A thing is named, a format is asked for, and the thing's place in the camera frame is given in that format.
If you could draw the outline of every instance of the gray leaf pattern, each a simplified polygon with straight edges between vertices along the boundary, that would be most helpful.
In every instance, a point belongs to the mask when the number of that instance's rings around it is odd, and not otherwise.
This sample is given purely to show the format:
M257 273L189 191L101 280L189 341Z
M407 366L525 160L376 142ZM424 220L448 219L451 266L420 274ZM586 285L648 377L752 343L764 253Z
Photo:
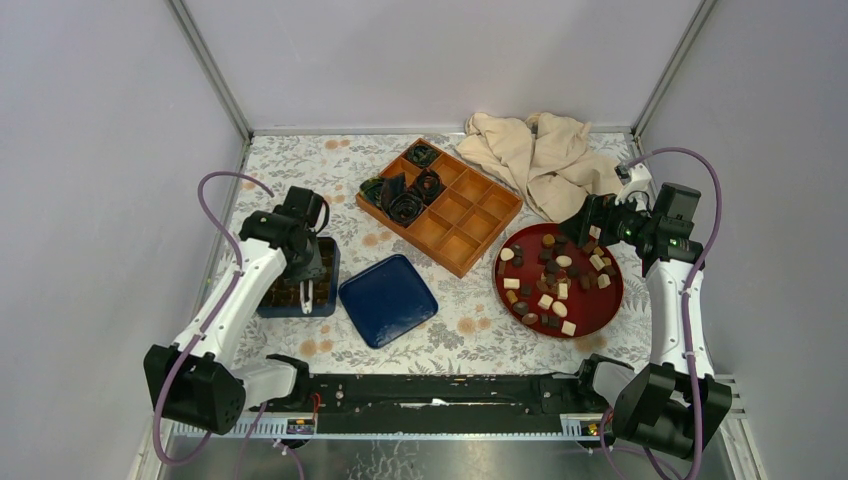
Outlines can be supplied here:
M389 345L375 350L361 339L339 302L328 318L274 318L256 315L236 352L242 365L272 353L300 358L316 373L532 374L574 372L592 353L601 353L640 369L651 344L650 298L641 278L641 262L632 247L613 246L624 275L621 309L600 332L561 340L536 333L515 321L496 296L489 249L459 279L418 249L368 216L354 202L359 184L380 172L394 157L423 136L456 155L462 140L452 135L301 135L255 137L245 173L265 182L276 194L244 183L235 200L229 229L257 209L270 210L290 185L310 188L330 204L326 235L341 251L340 281L400 253L405 255L439 302L439 313ZM590 145L613 158L628 158L622 134L590 134ZM500 245L518 230L543 220L526 206L498 237ZM218 275L230 253L222 255Z

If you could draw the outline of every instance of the robotic arm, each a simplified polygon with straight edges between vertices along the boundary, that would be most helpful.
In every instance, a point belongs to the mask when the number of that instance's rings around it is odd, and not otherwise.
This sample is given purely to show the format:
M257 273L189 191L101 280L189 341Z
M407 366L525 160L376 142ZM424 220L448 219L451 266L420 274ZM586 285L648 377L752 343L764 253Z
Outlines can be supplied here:
M619 167L625 187L619 195L589 195L574 217L560 230L578 247L585 245L593 227L597 241L623 241L636 247L642 274L651 296L653 341L650 363L639 373L616 360L592 355L578 372L581 388L603 396L614 407L612 430L623 438L653 450L690 459L695 449L695 417L687 355L693 356L702 403L703 445L717 431L730 410L731 392L713 378L701 326L700 289L703 271L695 274L688 290L692 351L684 346L684 280L703 252L689 239L700 192L666 183L649 212L628 200L644 191L650 174L643 165Z
M235 289L230 291L228 282L219 282L171 346L150 348L144 371L155 406L177 358L192 338L200 338L167 392L165 418L224 434L235 425L245 406L272 398L305 396L296 386L309 373L303 362L281 355L269 355L238 369L233 369L233 362L248 320L278 277L299 283L301 307L306 313L311 308L312 282L325 273L314 231L322 204L326 225L329 210L323 199L311 190L291 187L283 204L273 212L257 211L248 217L239 232L243 266L233 260L222 277L241 275ZM225 301L217 315L203 329L201 322L222 298Z

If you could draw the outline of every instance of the wooden compartment box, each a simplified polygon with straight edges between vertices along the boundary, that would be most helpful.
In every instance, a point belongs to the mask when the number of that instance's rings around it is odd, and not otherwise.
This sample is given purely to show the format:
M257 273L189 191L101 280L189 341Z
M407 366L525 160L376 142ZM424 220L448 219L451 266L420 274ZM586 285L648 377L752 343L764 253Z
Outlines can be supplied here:
M393 222L361 194L356 203L369 215L403 237L430 258L462 278L521 209L521 198L486 178L424 139L418 139L380 172L383 178L400 173L412 185L421 169L406 159L416 145L439 152L430 169L445 189L408 227Z

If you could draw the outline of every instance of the wooden tray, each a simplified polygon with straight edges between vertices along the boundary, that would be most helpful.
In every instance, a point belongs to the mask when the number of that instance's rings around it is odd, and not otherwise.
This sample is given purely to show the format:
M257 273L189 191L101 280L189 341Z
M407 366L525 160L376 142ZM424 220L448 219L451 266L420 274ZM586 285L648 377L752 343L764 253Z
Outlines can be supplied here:
M405 158L416 145L439 152L430 169L446 187L409 227L393 222L380 209L356 195L369 215L403 237L430 258L462 278L521 209L521 198L424 139L418 139L380 172L383 178L406 174L411 185L421 169Z
M557 224L540 223L538 225L531 225L525 229L519 230L511 236L506 243L501 246L501 248L507 248L512 245L520 245L521 248L524 249L524 265L521 267L514 267L510 262L506 262L506 270L504 271L503 277L498 275L498 263L500 263L501 260L497 255L495 256L494 265L492 266L492 277L495 280L495 291L497 291L501 302L503 302L506 309L509 310L509 313L512 314L518 323L521 323L521 316L512 310L512 305L506 298L506 290L503 288L504 278L517 278L521 280L522 285L534 285L533 293L529 297L524 298L519 295L518 300L527 302L530 306L530 313L535 313L537 315L547 313L548 315L553 315L553 312L550 310L544 311L538 306L542 293L535 287L536 281L540 279L541 274L545 269L545 266L539 262L539 253L544 248L542 246L542 237L548 233L551 235L559 235L560 232L557 228ZM574 331L574 336L566 335L560 331L559 327L562 326L561 320L557 321L557 328L546 327L542 325L542 322L536 322L533 325L525 325L527 328L531 328L539 333L544 333L551 337L578 338L597 332L613 319L615 314L618 312L618 308L621 306L621 300L624 297L624 281L621 276L621 268L619 268L618 263L615 261L615 257L610 254L606 247L601 247L601 250L604 251L605 257L612 260L612 267L615 269L616 275L610 276L612 283L609 287L600 289L595 286L590 288L588 291L584 291L580 288L577 279L573 280L571 288L568 289L568 299L563 300L563 303L565 303L565 307L568 309L568 316L566 316L565 319L577 325L577 329ZM574 262L573 265L576 265L577 268L580 269L581 273L602 273L598 272L589 262L589 255L583 253L583 251L577 248L577 245L573 242L569 241L565 245L565 254L571 257L571 260ZM565 276L563 272L557 274L557 278L561 278L563 276ZM554 300L556 300L556 294L549 295L553 296Z

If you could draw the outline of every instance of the cream towel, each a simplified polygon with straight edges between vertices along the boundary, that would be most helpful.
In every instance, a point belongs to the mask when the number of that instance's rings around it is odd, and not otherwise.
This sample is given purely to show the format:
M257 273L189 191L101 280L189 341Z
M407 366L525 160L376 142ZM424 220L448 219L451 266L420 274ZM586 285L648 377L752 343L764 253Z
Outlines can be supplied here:
M580 210L587 194L622 188L615 174L618 160L589 148L591 126L550 113L526 122L475 113L456 149L467 162L518 190L536 213L562 222Z

